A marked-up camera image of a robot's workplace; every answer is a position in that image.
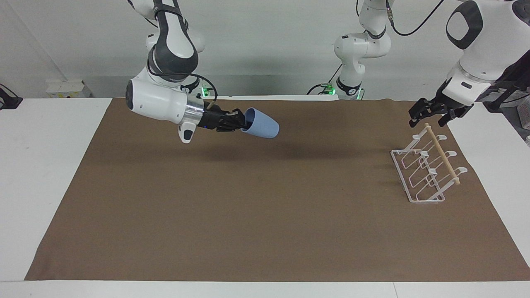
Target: wooden dowel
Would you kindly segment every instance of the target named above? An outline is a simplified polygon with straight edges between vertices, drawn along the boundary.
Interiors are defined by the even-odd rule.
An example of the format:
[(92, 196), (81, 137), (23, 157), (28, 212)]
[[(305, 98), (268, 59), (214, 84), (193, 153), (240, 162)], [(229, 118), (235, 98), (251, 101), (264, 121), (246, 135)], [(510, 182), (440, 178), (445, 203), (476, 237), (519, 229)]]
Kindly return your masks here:
[(460, 185), (460, 179), (456, 175), (455, 170), (453, 169), (453, 166), (451, 166), (451, 163), (449, 162), (449, 159), (447, 158), (447, 156), (445, 156), (445, 152), (442, 149), (442, 147), (440, 146), (440, 142), (438, 141), (438, 138), (432, 132), (431, 126), (428, 123), (425, 123), (425, 128), (427, 129), (427, 132), (429, 133), (430, 137), (432, 138), (432, 141), (434, 142), (434, 146), (436, 147), (436, 150), (438, 150), (438, 153), (440, 154), (441, 159), (444, 161), (444, 165), (447, 168), (447, 170), (449, 171), (449, 174), (451, 175), (451, 177), (453, 179), (456, 178), (455, 184), (456, 185)]

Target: blue cup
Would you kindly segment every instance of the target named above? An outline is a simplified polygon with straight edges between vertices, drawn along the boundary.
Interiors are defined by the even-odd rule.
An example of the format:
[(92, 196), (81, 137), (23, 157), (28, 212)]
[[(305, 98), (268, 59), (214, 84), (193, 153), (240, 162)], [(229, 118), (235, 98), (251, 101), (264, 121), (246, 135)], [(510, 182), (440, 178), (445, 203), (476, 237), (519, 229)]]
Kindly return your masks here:
[(245, 122), (249, 128), (241, 131), (257, 137), (274, 138), (280, 132), (280, 125), (274, 119), (265, 115), (255, 108), (249, 108), (245, 112)]

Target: brown mat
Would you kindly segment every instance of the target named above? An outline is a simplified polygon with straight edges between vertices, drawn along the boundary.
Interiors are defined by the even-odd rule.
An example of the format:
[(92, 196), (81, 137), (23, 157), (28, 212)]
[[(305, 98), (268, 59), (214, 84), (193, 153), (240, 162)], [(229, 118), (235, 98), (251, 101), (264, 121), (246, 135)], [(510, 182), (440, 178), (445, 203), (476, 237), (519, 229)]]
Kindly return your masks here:
[[(403, 192), (389, 151), (410, 102), (221, 102), (273, 140), (108, 108), (27, 280), (508, 281), (526, 266), (473, 169), (437, 205)], [(447, 128), (436, 133), (458, 152)]]

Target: white wire rack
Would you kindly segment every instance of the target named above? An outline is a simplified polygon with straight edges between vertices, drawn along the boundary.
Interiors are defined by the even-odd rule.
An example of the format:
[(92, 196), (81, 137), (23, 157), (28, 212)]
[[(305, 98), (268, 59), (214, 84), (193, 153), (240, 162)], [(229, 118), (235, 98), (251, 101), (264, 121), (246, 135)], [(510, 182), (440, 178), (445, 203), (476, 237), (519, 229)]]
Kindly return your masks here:
[[(422, 148), (416, 148), (424, 135), (430, 137)], [(425, 128), (420, 134), (412, 136), (412, 142), (402, 150), (392, 150), (391, 156), (397, 169), (397, 173), (403, 184), (403, 189), (407, 193), (411, 203), (437, 203), (445, 201), (444, 192), (453, 185), (460, 185), (460, 176), (467, 172), (467, 168), (460, 167), (453, 169), (449, 158), (456, 156), (455, 151), (444, 151), (440, 141), (446, 140), (444, 135), (435, 135), (431, 126), (425, 124)], [(436, 149), (438, 156), (432, 158), (432, 149)], [(445, 165), (448, 171), (440, 177), (440, 167)]]

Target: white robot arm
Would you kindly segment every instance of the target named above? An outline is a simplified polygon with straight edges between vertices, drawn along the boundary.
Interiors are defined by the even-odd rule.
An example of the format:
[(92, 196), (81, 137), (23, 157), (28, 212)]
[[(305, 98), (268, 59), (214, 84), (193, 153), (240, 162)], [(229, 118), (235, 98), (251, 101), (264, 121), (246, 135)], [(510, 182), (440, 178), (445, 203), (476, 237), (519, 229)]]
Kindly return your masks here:
[(359, 22), (365, 31), (340, 36), (335, 41), (334, 50), (342, 61), (342, 71), (333, 78), (332, 86), (340, 99), (357, 97), (365, 73), (363, 59), (383, 57), (390, 51), (392, 43), (386, 34), (387, 5), (393, 2), (365, 0), (359, 13)]
[[(277, 123), (265, 116), (255, 117), (254, 109), (247, 118), (239, 109), (223, 111), (215, 104), (217, 90), (212, 83), (193, 74), (199, 62), (198, 53), (205, 48), (204, 38), (189, 29), (177, 0), (128, 1), (139, 14), (158, 24), (158, 33), (151, 34), (146, 41), (150, 48), (147, 65), (127, 85), (126, 103), (130, 110), (178, 124), (179, 136), (186, 144), (191, 142), (197, 127), (218, 132), (233, 132), (242, 128), (245, 133), (261, 137), (276, 136), (279, 130)], [(197, 79), (184, 85), (189, 76)], [(212, 102), (204, 101), (200, 95), (192, 95), (199, 86), (200, 78), (213, 88), (215, 98)], [(272, 123), (266, 127), (268, 131), (257, 129), (257, 126), (264, 125), (262, 122), (255, 124), (259, 119)]]
[[(467, 26), (465, 34), (457, 33), (458, 23)], [(508, 67), (530, 52), (530, 0), (466, 1), (450, 16), (446, 32), (464, 54), (436, 96), (422, 98), (410, 109), (411, 127), (436, 114), (443, 115), (441, 126), (462, 118)]]

